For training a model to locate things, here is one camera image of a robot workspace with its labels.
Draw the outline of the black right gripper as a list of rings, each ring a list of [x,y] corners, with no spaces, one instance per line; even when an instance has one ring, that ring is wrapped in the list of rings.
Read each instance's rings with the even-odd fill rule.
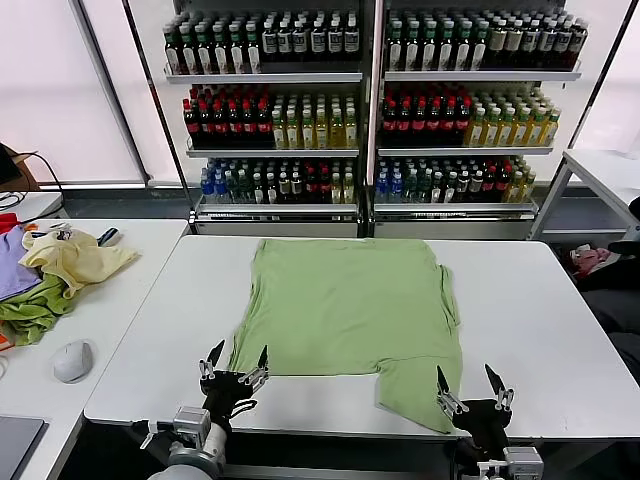
[[[440,366],[437,366],[437,402],[453,425],[471,434],[475,445],[485,453],[501,453],[509,445],[506,427],[512,418],[514,390],[507,388],[488,364],[485,371],[496,396],[494,399],[474,399],[463,402],[452,393]]]

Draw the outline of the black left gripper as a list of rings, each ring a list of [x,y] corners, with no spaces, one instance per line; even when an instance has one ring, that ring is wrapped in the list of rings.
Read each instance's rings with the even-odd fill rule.
[[[216,370],[224,345],[222,339],[206,358],[199,360],[200,388],[205,395],[203,408],[218,426],[229,426],[235,416],[253,409],[257,405],[254,388],[260,388],[269,377],[267,345],[249,373]]]

